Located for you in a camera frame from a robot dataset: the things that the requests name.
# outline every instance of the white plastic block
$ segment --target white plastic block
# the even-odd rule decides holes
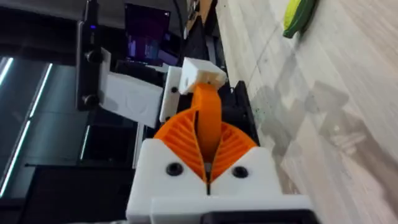
[[[170,163],[183,165],[178,176],[169,176]],[[129,223],[150,223],[152,202],[155,198],[204,197],[206,184],[185,165],[160,139],[146,139],[137,163],[136,174],[126,210]]]
[[[233,169],[242,166],[249,175],[240,179],[233,175]],[[254,147],[211,183],[212,195],[239,197],[271,197],[282,195],[282,189],[270,150]]]
[[[103,49],[99,105],[113,113],[154,128],[163,89],[138,78],[109,71],[111,54]]]
[[[178,88],[180,85],[181,72],[182,69],[180,67],[169,67],[164,88],[162,108],[160,109],[160,122],[165,122],[167,117],[172,117],[177,112],[178,103],[180,101],[180,92]],[[177,89],[175,93],[172,91],[173,87]]]
[[[212,84],[217,90],[225,84],[226,73],[206,60],[184,58],[182,76],[178,88],[181,94],[194,91],[197,83]]]

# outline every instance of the orange 3d-printed part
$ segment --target orange 3d-printed part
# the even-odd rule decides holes
[[[156,133],[204,182],[212,182],[256,143],[240,129],[221,121],[221,100],[215,87],[195,87],[190,109],[173,116]],[[212,163],[210,180],[205,162]]]

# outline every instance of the monitor screen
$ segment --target monitor screen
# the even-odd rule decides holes
[[[160,43],[169,30],[170,12],[126,4],[127,59],[149,65],[162,65]]]

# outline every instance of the white bracket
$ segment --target white bracket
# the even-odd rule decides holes
[[[99,105],[113,113],[154,128],[163,89],[109,70],[111,54],[102,49],[103,62],[99,71]]]
[[[169,67],[160,110],[160,122],[177,112],[180,95],[193,92],[196,84],[209,83],[217,90],[226,82],[226,73],[206,60],[185,58],[182,68]]]

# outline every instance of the green object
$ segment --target green object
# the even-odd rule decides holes
[[[316,3],[317,0],[290,0],[284,19],[284,37],[291,39],[296,32],[305,30]]]

